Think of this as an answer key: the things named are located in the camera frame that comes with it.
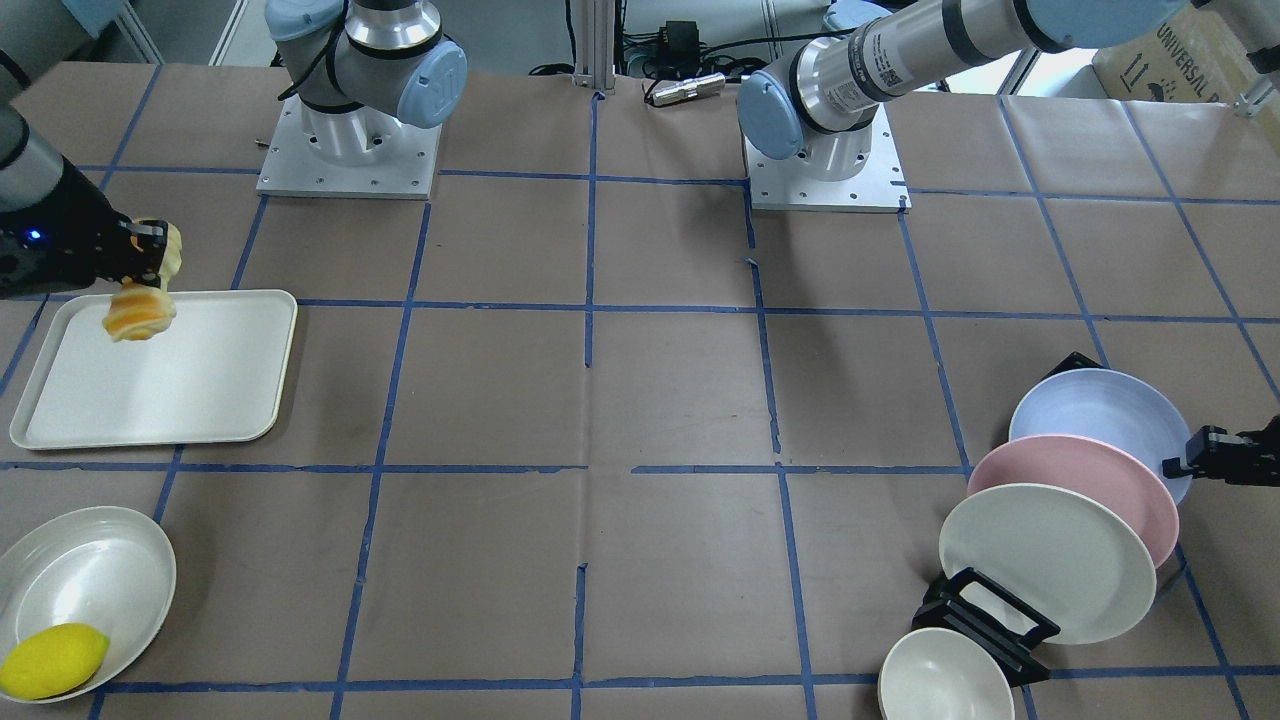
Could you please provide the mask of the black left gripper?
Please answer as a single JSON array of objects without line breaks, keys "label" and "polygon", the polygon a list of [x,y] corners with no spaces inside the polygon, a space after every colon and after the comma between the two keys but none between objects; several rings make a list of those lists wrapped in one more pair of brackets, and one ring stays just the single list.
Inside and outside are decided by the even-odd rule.
[{"label": "black left gripper", "polygon": [[1279,423],[1275,415],[1260,430],[1243,430],[1238,436],[1220,427],[1201,427],[1185,443],[1181,456],[1162,461],[1162,475],[1169,479],[1189,477],[1226,480],[1243,466],[1243,439],[1248,460],[1239,486],[1279,484]]}]

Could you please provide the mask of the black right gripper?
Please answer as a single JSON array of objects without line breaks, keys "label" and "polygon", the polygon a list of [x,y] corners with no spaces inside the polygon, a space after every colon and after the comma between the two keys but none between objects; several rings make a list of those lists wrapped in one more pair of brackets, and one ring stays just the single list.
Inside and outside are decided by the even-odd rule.
[{"label": "black right gripper", "polygon": [[168,291],[172,224],[127,222],[65,158],[4,150],[1,255],[4,299],[83,290],[96,281]]}]

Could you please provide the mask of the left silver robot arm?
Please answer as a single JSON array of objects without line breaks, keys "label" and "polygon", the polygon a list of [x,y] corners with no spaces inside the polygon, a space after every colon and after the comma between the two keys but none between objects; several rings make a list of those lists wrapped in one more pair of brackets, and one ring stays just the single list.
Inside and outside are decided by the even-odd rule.
[{"label": "left silver robot arm", "polygon": [[[808,140],[860,129],[881,105],[968,68],[1030,47],[1117,46],[1188,4],[1220,17],[1277,91],[1277,1],[918,1],[751,73],[739,91],[739,124],[755,150],[787,161]],[[1277,487],[1277,415],[1236,436],[1204,427],[1184,452],[1164,461],[1166,477]]]}]

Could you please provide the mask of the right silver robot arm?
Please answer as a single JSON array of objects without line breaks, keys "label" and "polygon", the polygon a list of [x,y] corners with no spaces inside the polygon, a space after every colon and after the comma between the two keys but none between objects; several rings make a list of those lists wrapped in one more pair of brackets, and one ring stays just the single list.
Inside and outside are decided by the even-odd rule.
[{"label": "right silver robot arm", "polygon": [[[169,222],[133,219],[12,105],[97,38],[119,1],[3,4],[3,296],[83,290],[96,281],[165,290],[180,268]],[[270,1],[288,95],[317,113],[380,111],[430,129],[457,106],[468,61],[428,1]]]}]

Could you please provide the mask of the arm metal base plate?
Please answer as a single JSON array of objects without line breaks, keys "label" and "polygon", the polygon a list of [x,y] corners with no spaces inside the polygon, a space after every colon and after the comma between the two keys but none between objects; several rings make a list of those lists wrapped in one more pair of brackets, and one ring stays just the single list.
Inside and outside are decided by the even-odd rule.
[{"label": "arm metal base plate", "polygon": [[265,196],[429,200],[442,128],[407,126],[372,108],[326,114],[284,101],[259,174]]},{"label": "arm metal base plate", "polygon": [[808,129],[805,142],[799,155],[774,160],[742,141],[754,209],[897,213],[913,206],[887,110],[860,129],[822,136]]}]

